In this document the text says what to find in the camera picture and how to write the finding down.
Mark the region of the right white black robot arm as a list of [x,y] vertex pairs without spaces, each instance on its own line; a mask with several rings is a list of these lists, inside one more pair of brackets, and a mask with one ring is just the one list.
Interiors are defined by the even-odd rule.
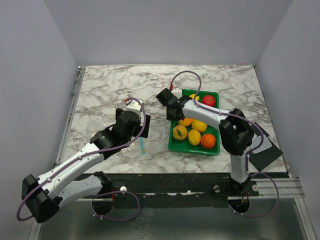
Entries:
[[211,107],[185,95],[177,98],[168,88],[163,89],[156,98],[166,108],[167,120],[191,118],[219,130],[222,145],[230,154],[230,176],[233,181],[229,189],[236,196],[246,192],[249,177],[246,155],[251,149],[254,132],[243,112],[238,108],[229,111]]

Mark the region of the yellow peach with leaf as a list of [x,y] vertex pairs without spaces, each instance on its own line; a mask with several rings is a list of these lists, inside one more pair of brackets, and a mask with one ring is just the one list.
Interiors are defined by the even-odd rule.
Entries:
[[183,141],[188,135],[187,128],[183,125],[176,125],[172,130],[172,136],[177,141]]

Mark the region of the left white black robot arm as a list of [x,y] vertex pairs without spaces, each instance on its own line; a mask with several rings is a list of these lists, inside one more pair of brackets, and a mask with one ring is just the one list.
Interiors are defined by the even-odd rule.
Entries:
[[54,169],[22,181],[21,206],[26,206],[37,223],[52,218],[61,207],[75,200],[97,196],[114,197],[128,193],[127,187],[115,186],[102,171],[78,180],[89,168],[127,148],[139,137],[147,138],[150,115],[118,108],[115,124],[97,132],[78,153]]

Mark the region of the clear zip bag teal zipper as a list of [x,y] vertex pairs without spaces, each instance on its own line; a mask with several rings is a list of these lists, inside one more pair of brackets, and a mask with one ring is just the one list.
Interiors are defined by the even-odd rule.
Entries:
[[139,137],[132,144],[121,149],[110,158],[113,160],[127,159],[127,160],[141,160],[147,156],[147,149],[145,147],[146,140]]

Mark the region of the yellow lemon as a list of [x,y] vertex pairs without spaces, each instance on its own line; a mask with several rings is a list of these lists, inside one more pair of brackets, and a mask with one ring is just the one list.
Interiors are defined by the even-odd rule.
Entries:
[[199,120],[194,120],[191,124],[191,128],[193,130],[196,130],[200,133],[204,133],[207,130],[208,125],[204,122],[201,122]]
[[197,146],[201,142],[201,133],[198,130],[192,129],[188,132],[188,141],[192,146]]

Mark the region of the green plastic tray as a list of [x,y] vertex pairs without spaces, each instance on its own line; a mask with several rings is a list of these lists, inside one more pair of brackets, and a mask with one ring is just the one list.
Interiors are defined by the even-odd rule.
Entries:
[[[192,89],[183,89],[182,88],[182,95],[183,96],[189,96],[191,94],[195,94],[196,90]],[[217,92],[210,92],[210,91],[203,91],[200,90],[198,95],[199,100],[201,102],[202,98],[206,95],[211,95],[215,97],[216,99],[216,105],[215,108],[219,109],[220,108],[220,96]],[[216,138],[216,145],[212,149],[204,149],[202,148],[201,144],[197,146],[193,146],[189,143],[188,137],[182,141],[175,140],[173,138],[173,128],[178,125],[178,122],[176,120],[171,121],[170,125],[170,133],[169,133],[169,138],[168,138],[168,149],[173,151],[173,152],[178,152],[178,153],[185,153],[185,154],[193,154],[193,155],[205,155],[205,156],[217,156],[220,154],[220,133],[219,130],[209,126],[207,127],[206,131],[204,133],[201,133],[202,135],[205,134],[212,134]]]

